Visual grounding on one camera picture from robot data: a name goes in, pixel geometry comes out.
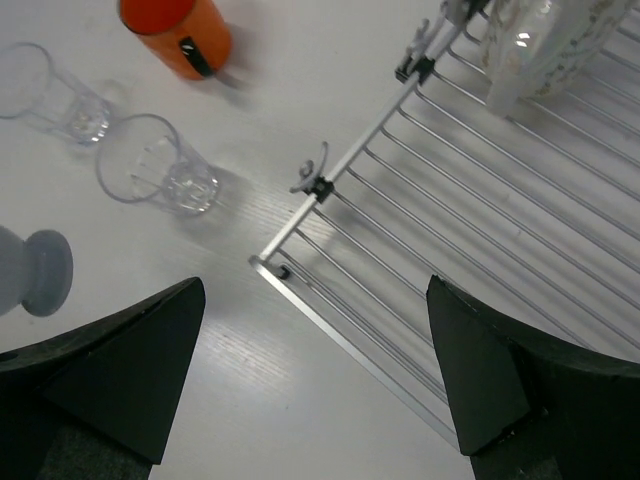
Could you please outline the light blue footed cup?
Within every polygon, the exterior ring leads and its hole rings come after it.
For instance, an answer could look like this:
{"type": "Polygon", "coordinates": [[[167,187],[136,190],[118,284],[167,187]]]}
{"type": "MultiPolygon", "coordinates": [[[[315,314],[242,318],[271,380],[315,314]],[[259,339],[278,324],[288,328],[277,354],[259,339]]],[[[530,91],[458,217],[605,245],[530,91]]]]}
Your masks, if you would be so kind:
{"type": "Polygon", "coordinates": [[[21,305],[30,315],[58,311],[71,290],[73,255],[66,237],[39,230],[26,240],[1,227],[1,315],[21,305]]]}

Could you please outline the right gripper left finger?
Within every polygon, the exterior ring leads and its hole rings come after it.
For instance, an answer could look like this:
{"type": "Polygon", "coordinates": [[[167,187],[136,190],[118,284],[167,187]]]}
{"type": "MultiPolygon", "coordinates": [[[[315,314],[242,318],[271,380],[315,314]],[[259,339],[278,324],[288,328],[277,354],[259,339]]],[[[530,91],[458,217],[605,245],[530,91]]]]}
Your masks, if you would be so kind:
{"type": "Polygon", "coordinates": [[[148,478],[164,456],[205,306],[192,277],[2,353],[2,478],[148,478]]]}

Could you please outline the patterned white mug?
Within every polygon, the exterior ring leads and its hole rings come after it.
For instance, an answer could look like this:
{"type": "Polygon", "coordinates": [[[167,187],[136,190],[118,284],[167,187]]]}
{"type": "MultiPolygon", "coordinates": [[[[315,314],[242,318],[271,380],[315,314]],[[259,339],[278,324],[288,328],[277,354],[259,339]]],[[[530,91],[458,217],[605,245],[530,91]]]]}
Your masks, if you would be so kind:
{"type": "Polygon", "coordinates": [[[635,1],[496,1],[482,40],[489,111],[505,117],[520,99],[569,86],[636,6],[635,1]]]}

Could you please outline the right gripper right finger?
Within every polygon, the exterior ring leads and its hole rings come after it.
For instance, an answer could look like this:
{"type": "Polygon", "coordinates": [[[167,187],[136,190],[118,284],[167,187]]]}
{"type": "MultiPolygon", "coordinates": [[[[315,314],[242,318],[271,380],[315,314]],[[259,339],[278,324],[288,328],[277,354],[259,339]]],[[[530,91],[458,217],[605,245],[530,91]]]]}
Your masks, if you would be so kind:
{"type": "Polygon", "coordinates": [[[531,327],[437,276],[426,303],[476,478],[638,478],[638,364],[531,327]]]}

